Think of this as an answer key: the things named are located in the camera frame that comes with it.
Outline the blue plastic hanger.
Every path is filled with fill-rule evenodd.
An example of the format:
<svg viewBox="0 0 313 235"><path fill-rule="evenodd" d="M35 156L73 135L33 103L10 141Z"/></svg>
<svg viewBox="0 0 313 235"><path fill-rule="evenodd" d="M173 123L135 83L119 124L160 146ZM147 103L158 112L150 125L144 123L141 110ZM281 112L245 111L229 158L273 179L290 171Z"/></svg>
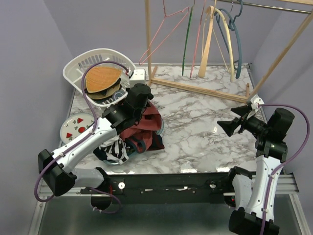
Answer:
<svg viewBox="0 0 313 235"><path fill-rule="evenodd" d="M227 18L228 18L228 23L227 23L227 27L230 31L235 32L235 36L236 36L236 42L237 42L237 48L238 48L238 59L235 60L231 65L234 66L234 70L236 71L236 75L235 78L239 79L240 75L241 75L241 70L242 70L242 47L241 47L241 41L240 41L240 36L238 33L238 29L235 25L235 21L238 17L241 16L242 11L243 11L243 1L242 0L236 0L237 3L240 4L240 10L239 13L237 15L235 15L234 17L231 16L230 12L227 11L224 8L219 8L219 10L222 12L222 14L226 14Z"/></svg>

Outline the red tank top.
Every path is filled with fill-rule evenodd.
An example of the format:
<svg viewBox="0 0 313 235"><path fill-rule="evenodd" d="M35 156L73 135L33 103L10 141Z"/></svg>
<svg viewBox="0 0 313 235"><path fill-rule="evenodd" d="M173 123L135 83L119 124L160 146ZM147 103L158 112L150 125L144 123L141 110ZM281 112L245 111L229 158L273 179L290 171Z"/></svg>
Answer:
<svg viewBox="0 0 313 235"><path fill-rule="evenodd" d="M162 118L157 108L150 102L138 125L126 129L120 134L121 139L141 154L146 151L164 149L162 137L157 134L162 128Z"/></svg>

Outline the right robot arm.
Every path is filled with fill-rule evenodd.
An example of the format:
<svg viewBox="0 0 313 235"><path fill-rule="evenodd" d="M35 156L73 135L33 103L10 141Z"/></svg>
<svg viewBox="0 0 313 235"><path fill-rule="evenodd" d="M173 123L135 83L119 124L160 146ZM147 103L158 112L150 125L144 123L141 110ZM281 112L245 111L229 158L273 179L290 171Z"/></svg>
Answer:
<svg viewBox="0 0 313 235"><path fill-rule="evenodd" d="M288 147L284 138L294 114L284 108L276 108L268 122L253 114L251 106L232 108L239 115L232 121L218 121L228 136L235 130L250 132L255 138L256 175L240 167L234 167L225 179L225 187L235 192L236 209L228 224L237 235L277 235L279 226L274 224L274 199L282 163Z"/></svg>

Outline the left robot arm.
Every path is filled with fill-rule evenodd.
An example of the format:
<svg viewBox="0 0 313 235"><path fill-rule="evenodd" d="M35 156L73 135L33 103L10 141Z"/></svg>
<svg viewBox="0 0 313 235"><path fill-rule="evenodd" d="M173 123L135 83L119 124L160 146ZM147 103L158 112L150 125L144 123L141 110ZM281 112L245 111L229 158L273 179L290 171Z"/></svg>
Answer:
<svg viewBox="0 0 313 235"><path fill-rule="evenodd" d="M104 142L139 123L142 114L153 99L145 84L128 89L125 99L107 108L101 117L68 144L38 154L38 169L54 196L61 196L74 187L88 187L85 178L74 172L78 163Z"/></svg>

